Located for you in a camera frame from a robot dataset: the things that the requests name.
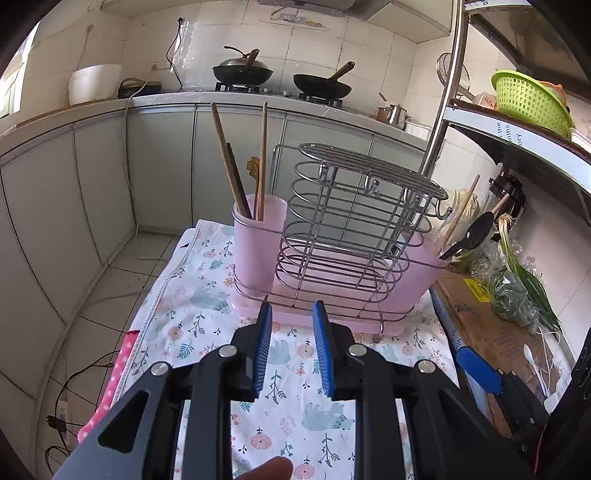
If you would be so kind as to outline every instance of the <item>black spoon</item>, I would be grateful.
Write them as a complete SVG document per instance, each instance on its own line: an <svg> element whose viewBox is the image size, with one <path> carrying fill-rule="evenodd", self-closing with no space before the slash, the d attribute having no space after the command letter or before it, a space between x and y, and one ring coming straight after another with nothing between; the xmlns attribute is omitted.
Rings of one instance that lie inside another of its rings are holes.
<svg viewBox="0 0 591 480"><path fill-rule="evenodd" d="M457 254L460 250L474 250L480 245L488 232L491 231L493 222L495 221L495 214L492 212L485 212L472 222L470 228L466 231L466 236L459 242L454 243L443 255L440 260L447 260L448 258Z"/></svg>

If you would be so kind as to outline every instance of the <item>dish rack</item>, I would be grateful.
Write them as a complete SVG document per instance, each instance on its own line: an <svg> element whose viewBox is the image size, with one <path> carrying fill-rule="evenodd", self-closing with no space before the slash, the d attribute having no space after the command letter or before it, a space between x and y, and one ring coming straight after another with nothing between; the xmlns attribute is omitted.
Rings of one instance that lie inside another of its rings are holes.
<svg viewBox="0 0 591 480"><path fill-rule="evenodd" d="M356 331L400 333L393 322L411 308L399 311L389 299L413 264L441 268L409 255L409 249L424 248L430 219L445 219L451 212L440 212L446 191L415 171L342 148L280 144L273 150L274 161L281 149L304 157L294 167L297 178L283 230L273 231L263 222L253 226L233 212L237 228L278 235L274 281L272 287L261 288L240 278L236 257L240 295L235 307L248 314L267 297L279 321L307 325L313 303L322 299L332 320Z"/></svg>

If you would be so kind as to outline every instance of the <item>white bucket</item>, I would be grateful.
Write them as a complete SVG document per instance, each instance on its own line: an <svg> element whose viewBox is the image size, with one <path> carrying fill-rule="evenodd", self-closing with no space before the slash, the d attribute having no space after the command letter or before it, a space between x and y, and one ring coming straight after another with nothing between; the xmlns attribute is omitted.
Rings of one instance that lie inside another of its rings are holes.
<svg viewBox="0 0 591 480"><path fill-rule="evenodd" d="M68 83L70 105L114 98L117 95L122 70L121 65L112 63L93 65L73 72Z"/></svg>

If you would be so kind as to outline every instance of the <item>wire rack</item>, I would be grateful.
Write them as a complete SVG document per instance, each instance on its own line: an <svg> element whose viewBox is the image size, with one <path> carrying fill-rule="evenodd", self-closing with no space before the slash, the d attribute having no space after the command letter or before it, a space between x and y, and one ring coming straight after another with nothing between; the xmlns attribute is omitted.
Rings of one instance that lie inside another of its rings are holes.
<svg viewBox="0 0 591 480"><path fill-rule="evenodd" d="M322 144L299 147L288 215L278 253L276 282L268 300L309 311L324 300L333 317L396 321L408 312L385 308L410 262L407 248L420 247L430 219L444 219L447 193L415 171L360 153ZM236 289L248 286L235 278Z"/></svg>

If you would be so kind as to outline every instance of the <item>white spoon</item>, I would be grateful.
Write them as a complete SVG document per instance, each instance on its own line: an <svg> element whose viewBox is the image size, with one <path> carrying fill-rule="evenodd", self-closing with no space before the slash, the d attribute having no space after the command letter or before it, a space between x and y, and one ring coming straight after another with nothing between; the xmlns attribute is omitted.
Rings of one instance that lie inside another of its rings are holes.
<svg viewBox="0 0 591 480"><path fill-rule="evenodd" d="M548 398L548 396L549 396L548 389L546 388L546 384L544 383L544 380L542 380L542 374L540 373L540 370L538 369L538 367L536 366L536 364L534 362L534 354L531 353L531 348L527 345L527 343L523 344L523 356L528 361L528 363L533 367L534 372L535 372L536 376L538 377L538 380L540 381L540 385L542 386L542 392L544 393L544 396L546 398Z"/></svg>

